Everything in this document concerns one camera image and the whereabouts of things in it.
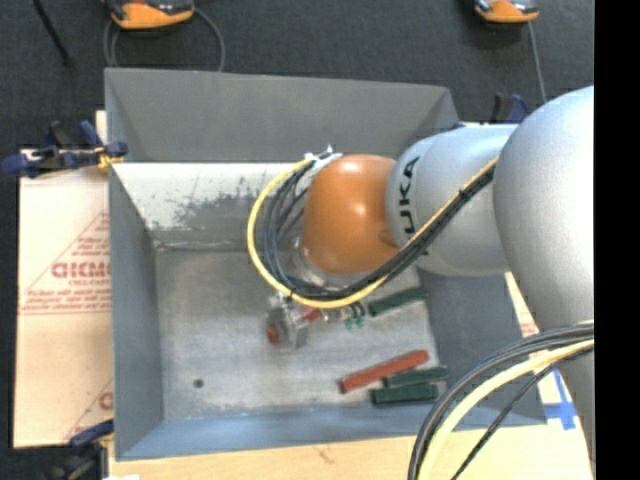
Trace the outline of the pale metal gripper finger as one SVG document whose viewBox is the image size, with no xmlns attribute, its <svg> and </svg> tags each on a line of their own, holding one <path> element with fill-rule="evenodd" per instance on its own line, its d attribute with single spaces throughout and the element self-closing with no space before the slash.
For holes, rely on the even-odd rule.
<svg viewBox="0 0 640 480">
<path fill-rule="evenodd" d="M 280 325 L 281 341 L 292 349 L 304 347 L 308 341 L 309 322 L 305 319 L 286 320 Z"/>
<path fill-rule="evenodd" d="M 269 320 L 300 319 L 300 305 L 291 297 L 285 296 L 280 292 L 276 292 L 268 298 L 268 304 Z"/>
</svg>

